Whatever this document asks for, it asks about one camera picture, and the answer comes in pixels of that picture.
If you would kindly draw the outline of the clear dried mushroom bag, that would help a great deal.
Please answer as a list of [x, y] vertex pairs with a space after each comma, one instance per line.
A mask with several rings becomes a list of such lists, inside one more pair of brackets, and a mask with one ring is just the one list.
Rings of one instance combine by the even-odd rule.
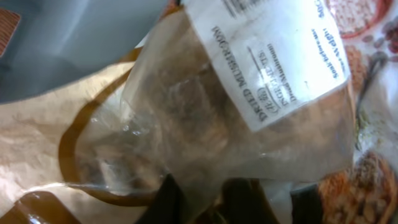
[[78, 176], [137, 196], [170, 174], [186, 219], [229, 178], [320, 180], [352, 162], [349, 77], [325, 1], [187, 1], [90, 116]]

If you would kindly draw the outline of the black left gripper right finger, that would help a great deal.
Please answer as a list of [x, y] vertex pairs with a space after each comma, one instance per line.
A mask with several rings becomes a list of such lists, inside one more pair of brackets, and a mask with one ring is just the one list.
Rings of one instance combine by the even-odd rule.
[[221, 215], [227, 223], [278, 224], [259, 179], [229, 179], [222, 187]]

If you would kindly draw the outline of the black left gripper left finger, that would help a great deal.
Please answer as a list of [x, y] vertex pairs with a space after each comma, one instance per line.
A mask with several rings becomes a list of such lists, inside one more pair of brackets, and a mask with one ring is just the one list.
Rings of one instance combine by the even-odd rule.
[[182, 224], [181, 205], [182, 191], [169, 174], [164, 179], [153, 202], [136, 224]]

